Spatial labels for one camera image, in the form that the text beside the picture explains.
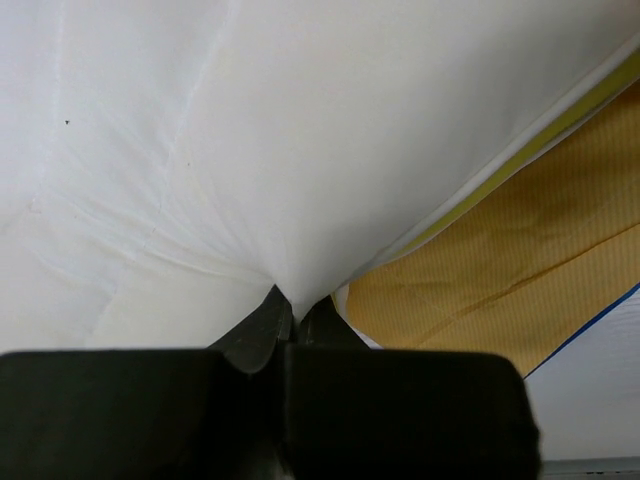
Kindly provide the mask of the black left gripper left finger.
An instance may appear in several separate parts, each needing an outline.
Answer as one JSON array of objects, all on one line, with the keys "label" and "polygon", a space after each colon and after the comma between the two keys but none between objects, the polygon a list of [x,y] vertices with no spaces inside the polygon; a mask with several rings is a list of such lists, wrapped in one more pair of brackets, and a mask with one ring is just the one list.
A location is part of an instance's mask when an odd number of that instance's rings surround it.
[{"label": "black left gripper left finger", "polygon": [[291,332],[278,289],[206,348],[1,358],[5,479],[282,479],[261,386]]}]

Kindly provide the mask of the white pillow yellow trim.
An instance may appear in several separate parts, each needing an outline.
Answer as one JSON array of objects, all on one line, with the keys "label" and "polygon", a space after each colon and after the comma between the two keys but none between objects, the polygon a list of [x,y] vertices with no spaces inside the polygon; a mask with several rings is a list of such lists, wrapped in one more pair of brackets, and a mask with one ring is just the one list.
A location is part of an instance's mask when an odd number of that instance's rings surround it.
[{"label": "white pillow yellow trim", "polygon": [[637,76],[635,1],[5,1],[1,348],[205,346],[434,237]]}]

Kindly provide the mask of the orange and blue pillowcase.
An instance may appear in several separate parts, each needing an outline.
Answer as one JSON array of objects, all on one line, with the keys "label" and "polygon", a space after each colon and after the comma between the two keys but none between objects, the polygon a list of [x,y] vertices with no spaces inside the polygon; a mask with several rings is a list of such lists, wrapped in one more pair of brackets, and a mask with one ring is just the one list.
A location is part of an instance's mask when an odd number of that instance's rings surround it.
[{"label": "orange and blue pillowcase", "polygon": [[491,352],[526,374],[638,280],[631,87],[432,241],[353,282],[346,314],[382,346]]}]

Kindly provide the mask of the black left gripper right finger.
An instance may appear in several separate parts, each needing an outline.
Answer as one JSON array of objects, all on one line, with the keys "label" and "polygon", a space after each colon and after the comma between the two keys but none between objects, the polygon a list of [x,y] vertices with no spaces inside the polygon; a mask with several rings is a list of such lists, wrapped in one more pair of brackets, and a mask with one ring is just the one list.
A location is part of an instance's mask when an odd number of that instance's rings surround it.
[{"label": "black left gripper right finger", "polygon": [[318,302],[284,352],[284,446],[298,479],[535,479],[522,377],[486,353],[368,347]]}]

